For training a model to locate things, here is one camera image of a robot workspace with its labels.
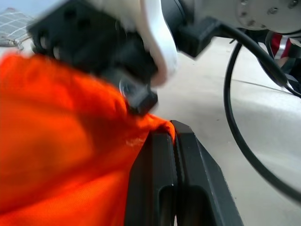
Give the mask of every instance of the metal screw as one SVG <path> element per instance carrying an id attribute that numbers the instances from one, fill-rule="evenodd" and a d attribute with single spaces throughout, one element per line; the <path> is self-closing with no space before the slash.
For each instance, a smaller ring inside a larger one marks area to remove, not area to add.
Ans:
<path id="1" fill-rule="evenodd" d="M 42 48 L 44 48 L 44 49 L 47 49 L 46 42 L 47 42 L 46 37 L 42 36 L 40 38 L 40 44 L 41 44 Z"/>
<path id="2" fill-rule="evenodd" d="M 254 20 L 250 20 L 246 25 L 247 25 L 248 27 L 250 27 L 250 26 L 253 26 L 254 23 L 255 23 Z"/>
<path id="3" fill-rule="evenodd" d="M 268 15 L 271 15 L 271 14 L 276 14 L 278 12 L 278 8 L 277 7 L 272 7 L 270 8 L 267 13 Z"/>
<path id="4" fill-rule="evenodd" d="M 298 0 L 292 0 L 289 4 L 288 4 L 288 8 L 294 8 L 296 5 L 298 5 L 299 1 Z"/>
<path id="5" fill-rule="evenodd" d="M 241 4 L 246 5 L 248 3 L 248 0 L 240 0 Z"/>
<path id="6" fill-rule="evenodd" d="M 59 60 L 60 59 L 60 49 L 58 46 L 55 46 L 53 48 L 53 56 L 55 57 L 55 59 Z"/>

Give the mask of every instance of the black cable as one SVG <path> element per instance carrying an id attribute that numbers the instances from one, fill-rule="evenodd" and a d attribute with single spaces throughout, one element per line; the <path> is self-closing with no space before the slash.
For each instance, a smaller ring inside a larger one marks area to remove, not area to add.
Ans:
<path id="1" fill-rule="evenodd" d="M 257 45 L 251 38 L 249 38 L 244 33 L 231 28 L 227 25 L 221 25 L 222 31 L 230 36 L 238 40 L 238 44 L 235 46 L 231 59 L 228 64 L 225 83 L 224 83 L 224 108 L 226 112 L 226 117 L 228 121 L 228 125 L 232 132 L 232 135 L 240 148 L 242 154 L 249 161 L 249 163 L 253 166 L 253 168 L 273 187 L 275 187 L 278 191 L 292 198 L 293 200 L 301 203 L 301 192 L 292 188 L 288 184 L 284 183 L 277 176 L 275 176 L 270 170 L 268 170 L 262 162 L 255 156 L 255 154 L 251 151 L 244 138 L 242 137 L 238 126 L 235 122 L 232 106 L 231 106 L 231 96 L 230 96 L 230 88 L 231 88 L 231 78 L 233 73 L 233 68 L 238 56 L 238 53 L 242 47 L 242 44 L 245 45 L 256 57 L 260 59 L 262 64 L 268 69 L 270 73 L 275 74 L 276 78 L 279 78 L 279 83 L 286 85 L 286 77 L 283 78 L 281 69 L 277 66 L 277 64 L 273 61 L 273 59 L 267 55 L 259 45 Z"/>
<path id="2" fill-rule="evenodd" d="M 257 45 L 259 45 L 257 39 L 252 35 L 251 32 L 247 31 L 246 34 L 253 40 L 256 42 Z M 266 75 L 274 82 L 278 85 L 277 83 L 277 78 L 275 78 L 271 73 L 269 73 L 268 69 L 262 64 L 262 62 L 257 58 L 258 60 L 258 63 L 260 64 L 261 68 L 263 69 L 263 71 L 266 73 Z"/>
<path id="3" fill-rule="evenodd" d="M 270 57 L 272 58 L 272 59 L 274 59 L 275 60 L 275 57 L 274 57 L 274 54 L 273 54 L 273 52 L 272 52 L 272 48 L 271 48 L 271 40 L 272 40 L 272 38 L 273 38 L 273 32 L 272 31 L 269 31 L 268 32 L 268 34 L 267 34 L 267 36 L 266 36 L 266 38 L 265 38 L 265 46 L 267 47 L 267 50 L 268 50 L 268 53 L 269 53 L 269 55 L 270 55 Z M 267 71 L 265 70 L 266 68 L 262 65 L 262 68 L 263 68 L 263 70 L 265 71 L 265 73 L 271 78 L 272 76 L 270 76 L 268 73 L 267 73 Z M 299 98 L 301 98 L 301 94 L 300 93 L 298 93 L 297 91 L 295 91 L 294 89 L 292 89 L 291 87 L 289 87 L 288 85 L 287 86 L 285 86 L 285 88 L 289 91 L 289 92 L 291 92 L 293 95 L 295 95 L 295 96 L 297 96 L 297 97 L 299 97 Z"/>

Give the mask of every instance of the black clamp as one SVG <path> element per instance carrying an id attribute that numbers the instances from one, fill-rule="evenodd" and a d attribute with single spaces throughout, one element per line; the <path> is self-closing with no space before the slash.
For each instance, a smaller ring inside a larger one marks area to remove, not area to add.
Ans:
<path id="1" fill-rule="evenodd" d="M 190 127 L 150 133 L 130 173 L 125 226 L 243 226 L 221 168 Z"/>

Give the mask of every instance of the red object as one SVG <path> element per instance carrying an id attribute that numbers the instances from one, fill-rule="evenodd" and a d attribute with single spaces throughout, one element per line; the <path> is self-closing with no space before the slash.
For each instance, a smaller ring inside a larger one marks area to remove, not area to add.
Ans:
<path id="1" fill-rule="evenodd" d="M 110 84 L 43 56 L 0 65 L 0 225 L 123 225 L 129 172 L 148 133 Z"/>
<path id="2" fill-rule="evenodd" d="M 288 57 L 291 41 L 288 37 L 275 33 L 272 37 L 271 48 L 275 59 Z"/>

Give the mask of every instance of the concrete floor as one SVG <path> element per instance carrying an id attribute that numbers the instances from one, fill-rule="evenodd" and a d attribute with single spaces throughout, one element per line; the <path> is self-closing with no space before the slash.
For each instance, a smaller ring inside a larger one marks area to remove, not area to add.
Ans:
<path id="1" fill-rule="evenodd" d="M 179 54 L 178 73 L 158 90 L 154 113 L 192 127 L 220 165 L 245 226 L 299 226 L 301 207 L 253 170 L 227 125 L 222 88 L 234 47 L 229 41 L 215 39 L 197 61 Z M 29 46 L 27 41 L 25 53 Z M 301 190 L 301 100 L 275 85 L 246 49 L 233 79 L 233 111 L 247 143 L 271 170 Z"/>

